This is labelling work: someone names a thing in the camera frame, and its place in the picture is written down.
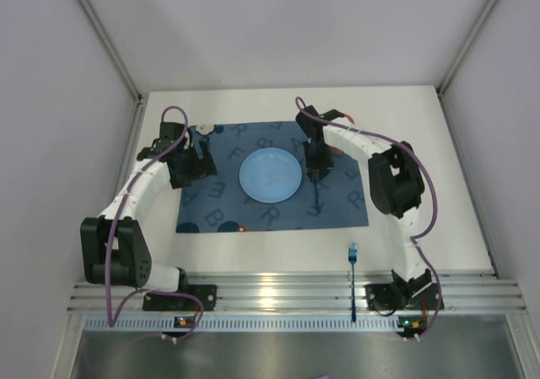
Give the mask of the blue metallic spoon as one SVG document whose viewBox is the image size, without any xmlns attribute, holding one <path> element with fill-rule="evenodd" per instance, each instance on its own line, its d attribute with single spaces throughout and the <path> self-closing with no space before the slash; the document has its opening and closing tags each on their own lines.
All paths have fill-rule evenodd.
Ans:
<svg viewBox="0 0 540 379">
<path fill-rule="evenodd" d="M 312 174 L 312 183 L 313 183 L 313 188 L 314 188 L 315 210 L 317 214 L 320 214 L 322 211 L 321 176 L 318 171 Z"/>
</svg>

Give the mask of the blue letter-print placemat cloth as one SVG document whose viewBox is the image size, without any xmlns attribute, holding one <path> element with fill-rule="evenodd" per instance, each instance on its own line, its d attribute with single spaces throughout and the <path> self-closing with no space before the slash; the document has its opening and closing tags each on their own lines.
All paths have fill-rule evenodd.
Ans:
<svg viewBox="0 0 540 379">
<path fill-rule="evenodd" d="M 195 144 L 208 143 L 217 173 L 182 190 L 176 232 L 368 226 L 358 163 L 335 154 L 330 173 L 312 182 L 307 138 L 296 122 L 207 124 L 190 132 Z"/>
</svg>

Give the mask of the light blue plate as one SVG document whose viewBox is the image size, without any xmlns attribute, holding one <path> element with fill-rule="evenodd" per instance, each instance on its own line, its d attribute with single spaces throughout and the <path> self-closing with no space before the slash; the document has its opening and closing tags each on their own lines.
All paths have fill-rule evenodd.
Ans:
<svg viewBox="0 0 540 379">
<path fill-rule="evenodd" d="M 259 203 L 280 203 L 299 189 L 303 172 L 299 161 L 278 148 L 259 149 L 240 166 L 239 182 L 245 194 Z"/>
</svg>

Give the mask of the blue metallic fork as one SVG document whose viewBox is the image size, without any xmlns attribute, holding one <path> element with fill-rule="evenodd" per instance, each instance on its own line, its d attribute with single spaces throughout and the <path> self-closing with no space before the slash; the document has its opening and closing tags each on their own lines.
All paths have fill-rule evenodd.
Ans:
<svg viewBox="0 0 540 379">
<path fill-rule="evenodd" d="M 358 244 L 352 242 L 348 248 L 348 262 L 351 267 L 351 321 L 357 322 L 357 307 L 355 294 L 355 264 L 358 260 Z"/>
</svg>

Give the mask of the orange plastic cup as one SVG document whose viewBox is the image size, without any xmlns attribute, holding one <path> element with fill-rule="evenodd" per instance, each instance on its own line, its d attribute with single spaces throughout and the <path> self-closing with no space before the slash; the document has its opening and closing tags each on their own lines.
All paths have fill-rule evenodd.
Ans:
<svg viewBox="0 0 540 379">
<path fill-rule="evenodd" d="M 351 124 L 355 124 L 354 119 L 349 114 L 343 113 L 343 116 L 347 118 Z"/>
</svg>

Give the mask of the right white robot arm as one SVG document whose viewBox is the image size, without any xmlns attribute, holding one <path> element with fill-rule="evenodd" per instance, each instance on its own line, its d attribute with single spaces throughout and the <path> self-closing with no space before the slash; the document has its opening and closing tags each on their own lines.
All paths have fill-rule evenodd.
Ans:
<svg viewBox="0 0 540 379">
<path fill-rule="evenodd" d="M 397 311 L 410 307 L 432 285 L 432 273 L 419 248 L 419 240 L 435 226 L 431 219 L 419 230 L 419 207 L 425 192 L 434 197 L 435 186 L 412 146 L 379 133 L 358 129 L 342 112 L 318 113 L 300 97 L 296 122 L 307 137 L 304 142 L 306 174 L 317 184 L 333 168 L 337 149 L 367 170 L 370 199 L 386 217 L 393 245 L 392 282 L 370 289 L 372 311 Z"/>
</svg>

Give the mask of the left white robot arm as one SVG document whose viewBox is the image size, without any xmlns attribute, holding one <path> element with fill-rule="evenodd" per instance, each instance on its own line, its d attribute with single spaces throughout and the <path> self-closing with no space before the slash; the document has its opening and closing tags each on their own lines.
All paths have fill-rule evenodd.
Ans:
<svg viewBox="0 0 540 379">
<path fill-rule="evenodd" d="M 141 224 L 165 187 L 180 189 L 217 174 L 208 136 L 177 122 L 161 122 L 159 136 L 136 157 L 111 204 L 80 227 L 84 277 L 91 284 L 181 292 L 186 273 L 152 259 Z"/>
</svg>

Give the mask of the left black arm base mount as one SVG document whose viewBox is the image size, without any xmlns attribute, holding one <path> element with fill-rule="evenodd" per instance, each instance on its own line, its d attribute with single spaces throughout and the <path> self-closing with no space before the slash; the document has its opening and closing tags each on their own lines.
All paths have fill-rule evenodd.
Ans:
<svg viewBox="0 0 540 379">
<path fill-rule="evenodd" d="M 191 284 L 182 295 L 150 292 L 144 296 L 144 311 L 213 311 L 216 306 L 218 286 Z"/>
</svg>

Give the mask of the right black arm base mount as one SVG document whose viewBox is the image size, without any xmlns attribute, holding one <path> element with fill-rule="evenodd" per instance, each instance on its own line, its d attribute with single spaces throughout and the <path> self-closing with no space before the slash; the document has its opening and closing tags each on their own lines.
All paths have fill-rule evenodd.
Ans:
<svg viewBox="0 0 540 379">
<path fill-rule="evenodd" d="M 368 284 L 365 297 L 370 311 L 387 314 L 390 311 L 434 311 L 441 299 L 436 284 L 429 284 L 423 290 L 413 291 L 409 285 Z"/>
</svg>

